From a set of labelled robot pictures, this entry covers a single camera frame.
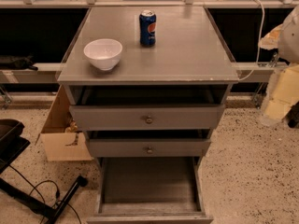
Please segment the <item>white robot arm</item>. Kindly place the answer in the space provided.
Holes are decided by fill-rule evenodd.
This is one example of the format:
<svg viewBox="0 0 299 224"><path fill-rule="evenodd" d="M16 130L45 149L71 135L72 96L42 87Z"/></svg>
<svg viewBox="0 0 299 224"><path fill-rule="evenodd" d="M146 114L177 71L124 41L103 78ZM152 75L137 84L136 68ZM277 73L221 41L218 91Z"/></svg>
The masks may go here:
<svg viewBox="0 0 299 224"><path fill-rule="evenodd" d="M290 63L282 71L275 71L269 79L260 122L271 126L282 121L299 102L299 6L264 36L258 46L277 49L278 56Z"/></svg>

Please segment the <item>tan gripper fingers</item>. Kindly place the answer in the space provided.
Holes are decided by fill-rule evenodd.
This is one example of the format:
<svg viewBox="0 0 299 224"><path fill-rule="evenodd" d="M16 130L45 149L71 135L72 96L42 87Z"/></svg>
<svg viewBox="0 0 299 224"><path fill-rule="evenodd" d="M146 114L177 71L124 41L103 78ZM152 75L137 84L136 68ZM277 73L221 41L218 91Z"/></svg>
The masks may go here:
<svg viewBox="0 0 299 224"><path fill-rule="evenodd" d="M298 36L297 25L284 27L280 24L258 43L261 49L278 49L279 57L290 63L287 68L276 69L269 79L259 117L265 126L281 122L299 102Z"/></svg>

